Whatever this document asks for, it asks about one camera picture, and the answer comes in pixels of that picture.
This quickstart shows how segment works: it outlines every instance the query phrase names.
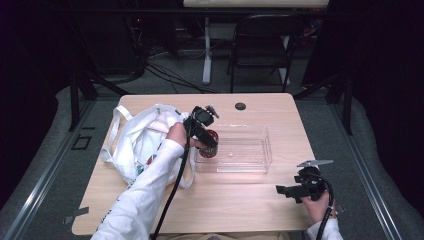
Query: chair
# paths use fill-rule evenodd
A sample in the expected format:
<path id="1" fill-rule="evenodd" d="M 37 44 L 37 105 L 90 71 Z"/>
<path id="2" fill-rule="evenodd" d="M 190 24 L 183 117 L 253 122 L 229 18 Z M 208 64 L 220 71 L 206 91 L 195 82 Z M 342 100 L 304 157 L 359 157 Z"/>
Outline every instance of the chair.
<path id="1" fill-rule="evenodd" d="M 231 89 L 234 90 L 234 68 L 270 68 L 271 74 L 278 68 L 286 69 L 282 80 L 285 92 L 297 38 L 303 34 L 303 21 L 294 15 L 250 15 L 237 23 L 233 46 L 228 62 L 227 75 L 231 73 Z M 287 46 L 284 37 L 288 36 Z"/>

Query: red object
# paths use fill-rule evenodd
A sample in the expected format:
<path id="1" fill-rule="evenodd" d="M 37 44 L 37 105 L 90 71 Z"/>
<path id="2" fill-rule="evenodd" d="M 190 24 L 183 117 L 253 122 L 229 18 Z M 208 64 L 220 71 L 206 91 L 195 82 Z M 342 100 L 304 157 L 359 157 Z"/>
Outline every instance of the red object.
<path id="1" fill-rule="evenodd" d="M 209 133 L 209 135 L 211 135 L 217 143 L 219 143 L 218 133 L 210 129 L 206 130 L 206 132 Z M 199 149 L 199 153 L 204 158 L 213 158 L 218 153 L 218 145 L 216 145 L 216 147 L 214 148 L 211 148 L 211 147 L 201 148 Z"/>

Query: cable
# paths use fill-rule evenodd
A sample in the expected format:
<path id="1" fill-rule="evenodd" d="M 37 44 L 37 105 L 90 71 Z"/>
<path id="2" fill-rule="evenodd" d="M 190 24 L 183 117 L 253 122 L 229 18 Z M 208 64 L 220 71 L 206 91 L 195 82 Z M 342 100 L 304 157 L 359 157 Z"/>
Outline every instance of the cable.
<path id="1" fill-rule="evenodd" d="M 319 230 L 318 230 L 318 234 L 317 234 L 317 240 L 321 240 L 322 234 L 324 233 L 325 225 L 327 224 L 328 218 L 330 217 L 331 211 L 333 210 L 333 203 L 334 203 L 333 187 L 331 186 L 330 182 L 327 179 L 325 179 L 324 177 L 322 177 L 320 175 L 313 174 L 313 173 L 307 173 L 307 174 L 310 175 L 310 176 L 314 176 L 314 177 L 322 179 L 324 181 L 324 183 L 327 185 L 328 193 L 330 194 L 330 196 L 328 198 L 328 208 L 325 211 L 324 217 L 321 221 L 321 224 L 320 224 Z"/>
<path id="2" fill-rule="evenodd" d="M 188 153 L 190 151 L 190 134 L 191 134 L 191 124 L 189 124 L 189 127 L 187 129 L 187 142 L 186 142 L 186 145 L 184 147 L 184 154 L 183 154 L 182 161 L 181 161 L 180 171 L 178 172 L 178 175 L 177 175 L 177 180 L 175 180 L 174 187 L 172 188 L 171 194 L 169 195 L 169 198 L 166 201 L 166 204 L 165 204 L 165 207 L 164 207 L 162 214 L 160 216 L 158 225 L 156 226 L 155 233 L 152 236 L 152 240 L 156 240 L 156 238 L 159 235 L 159 231 L 160 231 L 160 228 L 162 227 L 163 220 L 165 219 L 166 212 L 168 211 L 168 208 L 171 205 L 172 199 L 174 199 L 175 193 L 177 192 L 177 189 L 178 189 L 178 185 L 179 185 L 181 178 L 183 176 L 184 168 L 185 168 L 185 165 L 186 165 L 186 162 L 187 162 Z"/>
<path id="3" fill-rule="evenodd" d="M 150 64 L 150 63 L 146 63 L 146 64 L 147 64 L 147 66 L 146 66 L 146 70 L 147 71 L 149 71 L 153 75 L 155 75 L 155 76 L 157 76 L 157 77 L 159 77 L 159 78 L 161 78 L 161 79 L 163 79 L 165 81 L 172 82 L 174 84 L 178 84 L 178 85 L 181 85 L 181 86 L 184 86 L 184 87 L 189 87 L 189 88 L 192 88 L 192 89 L 196 89 L 196 90 L 198 90 L 201 93 L 219 93 L 219 91 L 216 91 L 216 90 L 213 90 L 213 89 L 210 89 L 210 88 L 198 87 L 195 84 L 190 83 L 187 80 L 183 79 L 181 76 L 179 76 L 178 74 L 176 74 L 172 70 L 170 70 L 168 68 L 165 68 L 163 66 L 159 66 L 159 65 L 156 65 L 156 64 Z M 160 74 L 165 75 L 168 78 L 172 78 L 172 79 L 178 80 L 180 82 L 175 82 L 175 81 L 173 81 L 171 79 L 166 79 L 163 76 L 159 75 L 157 72 L 160 73 Z"/>

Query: metal rail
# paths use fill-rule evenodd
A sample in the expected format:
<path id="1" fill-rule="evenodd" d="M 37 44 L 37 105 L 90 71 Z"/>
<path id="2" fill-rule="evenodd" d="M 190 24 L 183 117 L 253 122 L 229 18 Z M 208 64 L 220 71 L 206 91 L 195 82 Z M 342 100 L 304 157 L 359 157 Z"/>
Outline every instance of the metal rail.
<path id="1" fill-rule="evenodd" d="M 341 111 L 340 108 L 337 107 L 336 104 L 330 105 L 331 113 L 333 117 L 337 120 L 337 125 L 339 127 L 340 132 L 342 133 L 344 139 L 349 145 L 350 150 L 354 156 L 355 161 L 353 162 L 356 171 L 359 175 L 359 179 L 361 180 L 365 192 L 368 195 L 368 198 L 371 202 L 372 207 L 377 215 L 378 220 L 380 221 L 381 227 L 383 228 L 384 233 L 386 234 L 387 239 L 393 240 L 401 240 L 402 236 L 398 231 L 389 210 L 386 207 L 386 203 L 384 202 L 377 186 L 374 183 L 374 180 L 371 176 L 371 173 L 368 170 L 367 165 L 361 155 L 358 146 L 356 145 L 355 138 L 353 135 L 349 135 L 343 126 L 341 121 Z"/>
<path id="2" fill-rule="evenodd" d="M 38 208 L 46 197 L 50 187 L 52 186 L 56 176 L 58 175 L 61 166 L 63 165 L 64 156 L 67 149 L 72 145 L 72 143 L 77 139 L 78 133 L 82 128 L 82 124 L 88 118 L 89 113 L 94 107 L 94 101 L 87 101 L 81 111 L 81 121 L 75 127 L 73 132 L 69 132 L 65 137 L 62 145 L 59 148 L 54 160 L 50 163 L 49 166 L 44 170 L 43 175 L 38 180 L 28 199 L 26 200 L 24 206 L 16 217 L 15 221 L 12 223 L 8 232 L 5 235 L 5 240 L 8 239 L 22 239 L 25 231 L 30 225 L 32 219 L 37 213 Z"/>

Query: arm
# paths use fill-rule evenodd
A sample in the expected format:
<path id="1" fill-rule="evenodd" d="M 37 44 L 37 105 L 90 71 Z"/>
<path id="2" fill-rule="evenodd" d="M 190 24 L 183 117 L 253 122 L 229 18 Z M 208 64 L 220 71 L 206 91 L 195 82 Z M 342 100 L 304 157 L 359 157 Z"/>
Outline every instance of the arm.
<path id="1" fill-rule="evenodd" d="M 306 231 L 311 239 L 317 239 L 320 224 L 321 222 L 317 222 Z M 322 239 L 343 240 L 343 237 L 339 232 L 339 225 L 336 218 L 328 219 L 324 233 L 322 234 Z"/>
<path id="2" fill-rule="evenodd" d="M 123 192 L 103 218 L 92 239 L 149 239 L 169 175 L 184 153 L 187 134 L 182 123 L 169 129 L 155 160 Z M 190 139 L 191 146 L 204 145 Z"/>
<path id="3" fill-rule="evenodd" d="M 308 210 L 309 216 L 312 219 L 314 225 L 312 225 L 307 233 L 311 239 L 316 239 L 318 235 L 318 230 L 321 225 L 321 221 L 324 218 L 325 211 L 328 208 L 328 199 L 329 193 L 324 192 L 317 201 L 311 200 L 309 197 L 301 198 L 302 202 L 305 204 L 306 209 Z M 339 232 L 339 225 L 336 218 L 335 211 L 331 212 L 330 218 L 327 221 L 327 224 L 324 228 L 324 233 L 322 234 L 322 239 L 331 239 L 331 240 L 342 240 L 343 237 Z"/>

